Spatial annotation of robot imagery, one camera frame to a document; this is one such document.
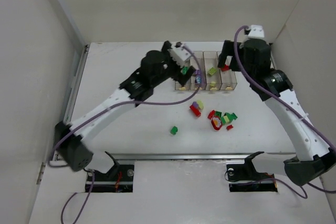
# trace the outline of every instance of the toy block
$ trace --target toy block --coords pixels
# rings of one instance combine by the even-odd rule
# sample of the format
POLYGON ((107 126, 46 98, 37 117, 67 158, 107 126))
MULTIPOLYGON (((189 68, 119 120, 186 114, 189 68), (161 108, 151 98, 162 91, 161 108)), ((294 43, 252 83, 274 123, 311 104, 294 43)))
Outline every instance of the toy block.
POLYGON ((197 100, 196 102, 197 102, 197 104, 198 104, 198 108, 199 108, 200 110, 204 109, 204 105, 203 105, 203 102, 202 102, 201 100, 197 100))
POLYGON ((222 116, 221 111, 215 111, 215 116, 221 118, 221 116, 222 116))
POLYGON ((224 64, 224 66, 220 69, 222 72, 229 70, 229 66, 224 64))
POLYGON ((176 126, 174 126, 174 127, 172 127, 172 129, 170 130, 170 133, 171 133, 172 135, 176 135, 176 133, 177 133, 178 131, 179 131, 178 128, 177 128, 176 126))
POLYGON ((182 74, 185 75, 188 72, 188 67, 183 67, 182 68, 182 74))
POLYGON ((215 115, 215 111, 214 111, 214 110, 212 110, 212 111, 209 113, 209 115, 208 115, 208 119, 211 119, 211 118, 213 118, 213 117, 214 117, 214 115, 215 115))
POLYGON ((200 113, 200 111, 197 108, 195 108, 192 105, 189 108, 192 110, 192 112, 195 114, 195 116, 197 116, 197 117, 201 116, 201 113, 200 113))
POLYGON ((233 129, 233 126, 229 125, 228 127, 226 127, 226 129, 229 131, 229 130, 233 129))
POLYGON ((212 124, 213 128, 217 131, 219 131, 221 129, 221 127, 223 126, 223 123, 221 122, 221 119, 217 116, 214 116, 213 118, 211 118, 211 124, 212 124))
POLYGON ((211 67, 208 69, 208 75, 213 76, 217 70, 214 67, 211 67))

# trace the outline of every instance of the white table surface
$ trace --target white table surface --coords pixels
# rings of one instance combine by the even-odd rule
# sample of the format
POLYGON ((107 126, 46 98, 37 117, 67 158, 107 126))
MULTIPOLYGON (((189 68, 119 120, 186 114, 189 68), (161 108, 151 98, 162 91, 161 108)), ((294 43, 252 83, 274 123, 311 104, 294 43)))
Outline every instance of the white table surface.
MULTIPOLYGON (((308 199, 278 183, 278 193, 230 193, 225 161, 140 161, 135 163, 133 193, 93 193, 80 224, 332 224, 326 195, 304 186, 308 199)), ((285 176, 277 176, 302 194, 285 176)), ((68 167, 46 167, 29 224, 73 223, 85 200, 86 174, 68 167)), ((312 181, 321 187, 319 179, 312 181)))
MULTIPOLYGON (((222 42, 188 42, 194 51, 221 51, 222 42)), ((161 49, 161 42, 92 43, 83 71, 72 119, 104 101, 140 65, 149 50, 161 49)), ((241 154, 265 151, 292 153, 293 145, 275 115, 236 73, 237 88, 225 93, 200 91, 195 99, 174 106, 141 105, 122 115, 96 138, 98 149, 114 154, 241 154), (200 99, 205 109, 196 118, 189 109, 200 99), (227 132, 216 132, 207 115, 211 110, 234 112, 238 119, 227 132), (178 127, 175 136, 172 126, 178 127)), ((154 90, 148 101, 172 102, 188 92, 174 91, 173 80, 154 90)))

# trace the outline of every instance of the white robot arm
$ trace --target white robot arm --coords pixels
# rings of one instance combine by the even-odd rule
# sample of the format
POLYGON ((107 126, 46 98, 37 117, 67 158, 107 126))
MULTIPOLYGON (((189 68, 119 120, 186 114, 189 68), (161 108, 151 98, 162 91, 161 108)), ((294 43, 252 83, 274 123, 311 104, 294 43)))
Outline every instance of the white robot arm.
MULTIPOLYGON (((261 180, 268 178, 265 173, 276 173, 287 175, 296 185, 302 186, 335 165, 335 152, 303 122, 306 120, 310 123, 286 74, 270 67, 271 48, 263 40, 263 27, 252 25, 245 29, 245 35, 247 37, 244 42, 237 43, 240 63, 233 57, 230 69, 240 71, 240 68, 244 67, 244 74, 249 75, 247 79, 251 83, 250 87, 276 115, 292 141, 297 156, 288 158, 288 155, 272 155, 263 152, 251 154, 243 163, 229 162, 230 164, 227 165, 228 171, 230 170, 229 180, 235 182, 261 180), (272 96, 257 88, 256 84, 272 96), (296 110, 298 115, 275 99, 276 97, 296 110)), ((218 67, 224 65, 227 56, 235 55, 234 49, 232 41, 224 42, 218 67)))
POLYGON ((118 162, 109 153, 97 150, 92 140, 117 117, 143 103, 154 88, 168 78, 185 85, 195 71, 191 66, 185 74, 181 72, 191 56, 182 43, 172 46, 166 41, 161 51, 149 51, 141 60, 140 68, 95 109, 68 124, 59 122, 55 126, 56 147, 70 168, 75 172, 83 168, 97 170, 113 177, 118 162))

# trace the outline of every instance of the clear plastic bin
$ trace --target clear plastic bin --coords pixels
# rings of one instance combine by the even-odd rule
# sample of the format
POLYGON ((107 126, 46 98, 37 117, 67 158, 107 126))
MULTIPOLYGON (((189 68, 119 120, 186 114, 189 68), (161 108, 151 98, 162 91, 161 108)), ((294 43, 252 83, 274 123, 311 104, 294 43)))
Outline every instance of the clear plastic bin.
POLYGON ((220 69, 218 69, 218 56, 216 51, 205 51, 203 52, 204 65, 206 71, 206 88, 205 90, 217 91, 220 90, 222 86, 222 80, 220 78, 220 69), (209 69, 214 68, 216 72, 210 75, 209 69))
MULTIPOLYGON (((204 59, 203 59, 203 52, 202 51, 195 51, 195 56, 199 62, 199 65, 201 66, 201 71, 203 73, 202 76, 202 83, 200 85, 200 90, 204 90, 206 87, 206 77, 205 77, 205 66, 204 66, 204 59)), ((190 59, 190 65, 193 66, 196 70, 198 70, 197 63, 194 58, 190 59)), ((196 90, 199 85, 195 83, 196 75, 191 76, 191 90, 196 90)))
MULTIPOLYGON (((230 66, 232 60, 232 56, 228 56, 226 58, 225 64, 230 66)), ((222 80, 222 86, 220 90, 234 90, 237 86, 237 78, 236 74, 232 70, 227 70, 222 72, 220 69, 220 75, 221 75, 221 80, 222 80)))
MULTIPOLYGON (((184 64, 185 67, 190 67, 190 61, 186 62, 184 64)), ((182 86, 181 84, 179 84, 178 81, 175 81, 175 90, 181 90, 181 91, 186 91, 186 90, 190 90, 190 86, 191 86, 191 81, 188 80, 187 83, 182 86)))

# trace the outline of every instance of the yellow lego brick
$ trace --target yellow lego brick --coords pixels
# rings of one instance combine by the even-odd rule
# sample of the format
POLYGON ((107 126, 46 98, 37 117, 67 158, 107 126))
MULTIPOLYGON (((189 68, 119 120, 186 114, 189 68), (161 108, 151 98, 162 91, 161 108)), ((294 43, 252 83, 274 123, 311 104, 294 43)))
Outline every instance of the yellow lego brick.
POLYGON ((224 120, 225 120, 225 123, 229 123, 229 122, 230 122, 230 120, 229 120, 229 118, 227 117, 227 115, 223 116, 223 118, 224 118, 224 120))
POLYGON ((204 109, 203 102, 201 100, 196 101, 200 110, 204 109))

